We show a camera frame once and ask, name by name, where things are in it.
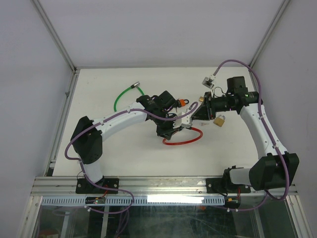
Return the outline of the large brass padlock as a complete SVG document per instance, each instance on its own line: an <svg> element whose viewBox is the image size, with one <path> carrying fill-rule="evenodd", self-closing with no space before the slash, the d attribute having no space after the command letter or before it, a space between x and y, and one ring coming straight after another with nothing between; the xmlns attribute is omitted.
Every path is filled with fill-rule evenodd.
<svg viewBox="0 0 317 238"><path fill-rule="evenodd" d="M225 123L225 115L219 115L219 116L217 116L217 117L214 119L213 123L214 123L215 125L219 126L219 127L222 127L222 126L224 125L224 123Z"/></svg>

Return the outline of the red cable lock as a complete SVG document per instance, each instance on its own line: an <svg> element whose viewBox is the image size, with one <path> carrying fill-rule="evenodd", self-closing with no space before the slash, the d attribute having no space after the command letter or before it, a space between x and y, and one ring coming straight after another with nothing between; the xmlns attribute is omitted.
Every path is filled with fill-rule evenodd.
<svg viewBox="0 0 317 238"><path fill-rule="evenodd" d="M180 146L190 143L194 143L203 137L203 132L195 127L184 129L183 131L176 133L176 138L167 140L163 139L162 143L166 146Z"/></svg>

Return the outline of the orange black padlock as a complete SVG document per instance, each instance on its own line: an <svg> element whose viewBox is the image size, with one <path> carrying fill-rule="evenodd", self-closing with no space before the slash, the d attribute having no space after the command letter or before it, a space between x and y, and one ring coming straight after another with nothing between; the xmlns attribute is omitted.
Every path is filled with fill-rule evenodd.
<svg viewBox="0 0 317 238"><path fill-rule="evenodd" d="M176 107L177 108L181 108L181 107L184 107L187 104L189 104L189 100L188 99L177 99L175 102L176 102Z"/></svg>

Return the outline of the green cable lock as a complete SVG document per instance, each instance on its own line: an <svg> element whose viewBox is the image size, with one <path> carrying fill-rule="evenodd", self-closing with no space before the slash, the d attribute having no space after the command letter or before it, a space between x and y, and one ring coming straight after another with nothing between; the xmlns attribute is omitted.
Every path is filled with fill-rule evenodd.
<svg viewBox="0 0 317 238"><path fill-rule="evenodd" d="M114 112L117 112L117 109L118 109L118 103L121 99L126 99L127 96L126 95L130 95L131 94L131 91L138 91L140 93L141 96L144 96L145 93L144 91L140 88L140 85L141 83L139 81L133 83L131 86L127 87L126 89L124 89L117 97L116 99L114 100L114 103L113 103L113 110Z"/></svg>

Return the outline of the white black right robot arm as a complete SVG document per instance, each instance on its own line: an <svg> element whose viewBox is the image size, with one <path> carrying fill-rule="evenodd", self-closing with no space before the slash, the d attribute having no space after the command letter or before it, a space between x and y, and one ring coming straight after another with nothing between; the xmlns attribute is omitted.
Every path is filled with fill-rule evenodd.
<svg viewBox="0 0 317 238"><path fill-rule="evenodd" d="M256 191L288 189L297 171L299 157L295 153L289 153L280 143L264 114L259 93L250 92L242 76L227 79L227 91L221 97L214 97L211 92L206 92L202 104L191 118L216 121L220 113L228 111L236 111L246 124L259 160L250 169L236 166L225 169L220 187L226 192L233 192L242 185L250 186Z"/></svg>

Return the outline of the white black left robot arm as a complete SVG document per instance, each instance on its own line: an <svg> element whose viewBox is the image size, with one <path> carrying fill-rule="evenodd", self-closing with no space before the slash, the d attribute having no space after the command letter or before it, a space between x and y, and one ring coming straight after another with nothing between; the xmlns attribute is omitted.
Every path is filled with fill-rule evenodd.
<svg viewBox="0 0 317 238"><path fill-rule="evenodd" d="M170 140L179 129L174 128L172 109L181 108L189 103L187 99L175 99L168 91L152 97L142 95L126 109L112 114L108 118L79 119L71 139L75 152L78 154L85 175L88 177L86 186L92 192L100 192L104 183L99 158L103 154L103 142L115 133L137 123L153 121L157 128L157 136Z"/></svg>

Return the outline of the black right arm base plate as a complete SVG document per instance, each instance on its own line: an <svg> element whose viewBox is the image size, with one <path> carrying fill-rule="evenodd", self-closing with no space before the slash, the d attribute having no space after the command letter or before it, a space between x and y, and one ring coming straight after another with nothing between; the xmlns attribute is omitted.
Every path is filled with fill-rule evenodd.
<svg viewBox="0 0 317 238"><path fill-rule="evenodd" d="M230 186L231 181L223 177L206 179L207 193L227 194Z"/></svg>

